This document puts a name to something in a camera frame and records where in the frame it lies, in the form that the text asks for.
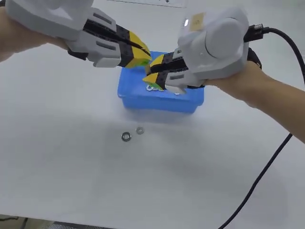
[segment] white tabletop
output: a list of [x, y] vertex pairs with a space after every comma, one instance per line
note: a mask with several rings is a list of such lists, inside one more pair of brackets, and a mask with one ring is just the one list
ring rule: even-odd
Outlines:
[[[239, 1], [201, 2], [189, 5]], [[243, 2], [251, 23], [282, 29], [304, 47], [304, 5]], [[95, 5], [151, 50], [176, 47], [184, 9]], [[251, 47], [268, 74], [303, 88], [281, 38], [266, 35]], [[212, 87], [191, 116], [127, 111], [117, 97], [119, 73], [52, 46], [0, 64], [0, 214], [119, 229], [216, 229], [287, 135], [268, 116]], [[143, 135], [136, 135], [138, 126]], [[121, 140], [125, 131], [133, 134], [128, 143]], [[228, 228], [301, 228], [304, 174], [305, 147], [294, 138]]]

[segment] human hand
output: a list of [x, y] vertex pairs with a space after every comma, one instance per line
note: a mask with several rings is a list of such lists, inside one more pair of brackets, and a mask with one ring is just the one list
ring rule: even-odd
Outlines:
[[269, 81], [273, 79], [266, 75], [256, 63], [247, 61], [241, 72], [224, 79], [208, 80], [204, 84], [216, 86], [230, 96], [253, 106], [252, 100], [255, 95]]
[[64, 41], [25, 28], [10, 19], [5, 8], [0, 7], [0, 62], [8, 59], [14, 53], [47, 43], [67, 49]]

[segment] blue container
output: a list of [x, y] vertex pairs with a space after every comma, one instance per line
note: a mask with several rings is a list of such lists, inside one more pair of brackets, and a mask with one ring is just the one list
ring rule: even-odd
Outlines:
[[[161, 54], [163, 52], [152, 52], [152, 59]], [[118, 96], [126, 108], [194, 113], [196, 108], [203, 104], [204, 88], [186, 89], [186, 94], [179, 95], [167, 90], [148, 91], [147, 84], [142, 80], [145, 76], [144, 67], [122, 68]]]

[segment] wrist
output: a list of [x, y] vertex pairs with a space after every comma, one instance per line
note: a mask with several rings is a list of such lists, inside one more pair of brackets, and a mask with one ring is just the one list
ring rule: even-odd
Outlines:
[[251, 85], [244, 94], [244, 101], [253, 108], [258, 108], [266, 102], [268, 94], [276, 88], [280, 82], [263, 73], [263, 77]]

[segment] washer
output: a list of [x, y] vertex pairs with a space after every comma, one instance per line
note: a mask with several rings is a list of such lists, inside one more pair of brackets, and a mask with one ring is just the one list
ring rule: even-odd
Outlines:
[[121, 136], [121, 139], [124, 141], [124, 142], [129, 142], [132, 138], [132, 135], [131, 133], [129, 132], [124, 132]]
[[135, 131], [137, 132], [137, 134], [142, 135], [144, 134], [144, 128], [143, 127], [137, 127], [135, 129]]

